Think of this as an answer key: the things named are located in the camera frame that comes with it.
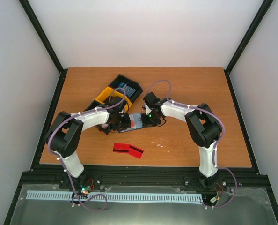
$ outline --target transparent plastic sheet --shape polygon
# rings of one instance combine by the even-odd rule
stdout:
[[[12,225],[87,224],[87,225],[204,225],[204,224],[277,224],[264,188],[238,188],[234,200],[222,209],[207,209],[184,203],[117,203],[92,213],[82,207],[71,207],[69,201],[26,200],[27,190],[59,191],[57,185],[24,185],[11,221]],[[172,187],[101,186],[103,192],[184,193]],[[219,204],[227,201],[224,193]],[[89,202],[98,209],[103,202]]]

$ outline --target gray wall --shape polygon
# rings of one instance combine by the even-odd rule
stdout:
[[[263,0],[30,0],[64,67],[225,67]]]
[[[29,170],[58,72],[18,0],[0,0],[0,225]]]
[[[256,160],[278,202],[278,0],[239,59],[231,80]]]

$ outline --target white perforated rail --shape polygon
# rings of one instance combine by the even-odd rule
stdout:
[[[92,192],[89,198],[100,192]],[[156,193],[103,193],[107,196],[110,203],[193,203],[202,202],[201,194],[156,194]],[[73,192],[65,191],[27,191],[26,199],[33,200],[65,200],[72,199]],[[85,201],[87,196],[81,196],[80,199]],[[92,199],[93,202],[104,202],[105,199],[97,196]]]

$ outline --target red object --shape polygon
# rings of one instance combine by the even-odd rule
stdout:
[[[134,157],[140,159],[142,157],[142,154],[144,151],[131,144],[114,143],[113,152],[127,153],[131,156],[134,156]]]

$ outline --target wooden surface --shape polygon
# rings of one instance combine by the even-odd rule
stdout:
[[[226,126],[226,135],[218,145],[218,165],[251,167],[234,104],[223,68],[164,67],[71,67],[60,95],[55,115],[60,111],[83,111],[118,75],[137,81],[144,90],[129,113],[142,112],[142,98],[149,86],[159,79],[172,83],[170,97],[184,104],[207,103]],[[152,91],[166,96],[168,84],[158,83]],[[128,143],[144,150],[141,159],[113,153],[113,143]],[[145,128],[122,134],[85,130],[77,149],[84,165],[199,166],[198,147],[192,141],[186,123],[167,118],[163,127]],[[59,163],[45,146],[41,164]]]

